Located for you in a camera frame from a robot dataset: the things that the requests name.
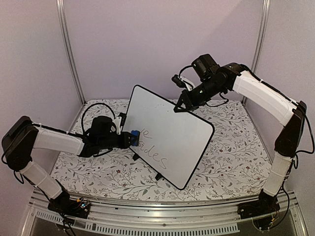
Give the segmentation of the blue whiteboard eraser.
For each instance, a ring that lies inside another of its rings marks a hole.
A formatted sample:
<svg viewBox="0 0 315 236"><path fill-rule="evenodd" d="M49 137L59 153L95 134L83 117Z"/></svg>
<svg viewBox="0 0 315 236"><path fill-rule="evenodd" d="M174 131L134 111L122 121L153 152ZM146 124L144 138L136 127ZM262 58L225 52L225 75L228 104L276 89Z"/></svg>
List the blue whiteboard eraser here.
<svg viewBox="0 0 315 236"><path fill-rule="evenodd" d="M132 130L131 131L131 138L130 138L131 146L134 146L134 147L138 146L139 138L140 138L140 132L137 130Z"/></svg>

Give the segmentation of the small black-framed whiteboard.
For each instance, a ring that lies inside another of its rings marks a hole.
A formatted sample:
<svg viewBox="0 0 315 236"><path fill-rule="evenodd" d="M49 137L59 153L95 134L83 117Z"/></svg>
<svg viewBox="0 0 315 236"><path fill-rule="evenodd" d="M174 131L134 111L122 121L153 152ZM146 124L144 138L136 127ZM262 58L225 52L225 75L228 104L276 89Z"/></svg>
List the small black-framed whiteboard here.
<svg viewBox="0 0 315 236"><path fill-rule="evenodd" d="M139 144L130 149L174 187L183 190L200 163L215 128L191 112L174 112L174 107L173 102L135 85L123 130L139 131Z"/></svg>

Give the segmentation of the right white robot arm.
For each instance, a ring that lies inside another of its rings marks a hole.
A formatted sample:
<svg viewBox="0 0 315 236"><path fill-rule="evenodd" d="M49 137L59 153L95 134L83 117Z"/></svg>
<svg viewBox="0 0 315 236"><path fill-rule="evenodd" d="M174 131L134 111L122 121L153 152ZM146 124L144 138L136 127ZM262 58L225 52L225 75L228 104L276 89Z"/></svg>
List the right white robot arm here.
<svg viewBox="0 0 315 236"><path fill-rule="evenodd" d="M214 96L231 91L256 104L279 124L271 170L261 190L265 196L254 204L258 214L265 214L273 207L271 197L278 194L293 166L307 120L306 104L258 78L246 65L236 62L219 65L209 54L199 56L171 80L182 89L174 108L176 113L194 111L207 105Z"/></svg>

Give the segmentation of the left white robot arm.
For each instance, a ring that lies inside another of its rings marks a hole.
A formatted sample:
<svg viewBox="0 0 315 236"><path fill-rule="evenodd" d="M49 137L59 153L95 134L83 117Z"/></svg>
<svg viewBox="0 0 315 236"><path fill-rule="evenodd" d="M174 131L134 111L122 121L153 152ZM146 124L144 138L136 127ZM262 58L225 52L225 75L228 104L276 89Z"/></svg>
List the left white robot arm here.
<svg viewBox="0 0 315 236"><path fill-rule="evenodd" d="M34 149L48 149L90 158L102 150L127 149L138 146L140 132L121 131L121 117L98 116L89 129L81 134L70 133L34 123L22 116L1 141L5 164L42 190L62 213L70 213L72 200L62 195L62 185L53 179L31 157Z"/></svg>

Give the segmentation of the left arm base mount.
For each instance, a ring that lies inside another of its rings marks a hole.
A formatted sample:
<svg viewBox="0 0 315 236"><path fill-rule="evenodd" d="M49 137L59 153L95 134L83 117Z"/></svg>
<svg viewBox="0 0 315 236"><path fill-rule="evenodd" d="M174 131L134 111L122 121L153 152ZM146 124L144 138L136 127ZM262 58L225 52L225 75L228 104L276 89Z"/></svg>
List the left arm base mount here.
<svg viewBox="0 0 315 236"><path fill-rule="evenodd" d="M59 196L51 199L48 209L63 215L87 219L90 213L91 201L79 198L71 199L69 196Z"/></svg>

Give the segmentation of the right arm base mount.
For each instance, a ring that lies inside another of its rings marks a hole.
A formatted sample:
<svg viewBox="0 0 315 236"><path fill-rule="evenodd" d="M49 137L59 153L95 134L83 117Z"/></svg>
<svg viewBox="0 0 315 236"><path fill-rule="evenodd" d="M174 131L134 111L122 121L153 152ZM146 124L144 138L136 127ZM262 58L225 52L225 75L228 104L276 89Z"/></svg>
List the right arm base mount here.
<svg viewBox="0 0 315 236"><path fill-rule="evenodd" d="M276 196L270 196L263 191L260 192L258 199L237 205L237 213L241 219L257 217L280 210L280 205Z"/></svg>

